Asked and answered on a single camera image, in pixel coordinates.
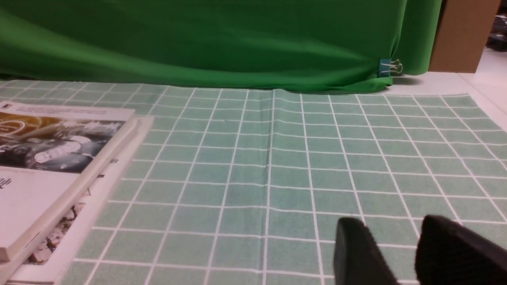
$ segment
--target stack of books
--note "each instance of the stack of books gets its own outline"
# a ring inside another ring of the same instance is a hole
[[[152,117],[0,102],[0,284],[64,275]]]

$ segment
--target white floor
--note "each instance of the white floor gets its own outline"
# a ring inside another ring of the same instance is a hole
[[[477,104],[507,131],[507,52],[484,49],[475,74],[427,72],[394,78],[385,94],[470,94]]]

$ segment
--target black plastic part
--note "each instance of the black plastic part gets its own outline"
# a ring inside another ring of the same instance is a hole
[[[415,269],[421,285],[507,284],[507,251],[445,217],[426,216]]]
[[[333,267],[336,285],[398,285],[369,229],[355,218],[338,221]]]

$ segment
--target green backdrop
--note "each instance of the green backdrop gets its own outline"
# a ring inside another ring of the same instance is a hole
[[[37,80],[371,92],[427,70],[441,0],[0,2],[0,73]]]

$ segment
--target cardboard box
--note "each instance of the cardboard box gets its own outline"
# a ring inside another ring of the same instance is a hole
[[[499,6],[500,0],[444,0],[429,71],[475,73]]]

